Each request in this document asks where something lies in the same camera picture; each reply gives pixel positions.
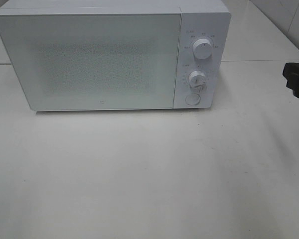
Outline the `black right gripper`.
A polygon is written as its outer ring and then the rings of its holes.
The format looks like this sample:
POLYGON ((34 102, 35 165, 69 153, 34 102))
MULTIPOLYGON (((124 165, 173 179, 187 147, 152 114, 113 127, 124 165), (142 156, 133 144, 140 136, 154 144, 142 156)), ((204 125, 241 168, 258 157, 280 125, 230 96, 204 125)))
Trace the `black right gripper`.
POLYGON ((286 63, 283 76, 287 80, 286 87, 292 90, 296 98, 299 98, 299 63, 286 63))

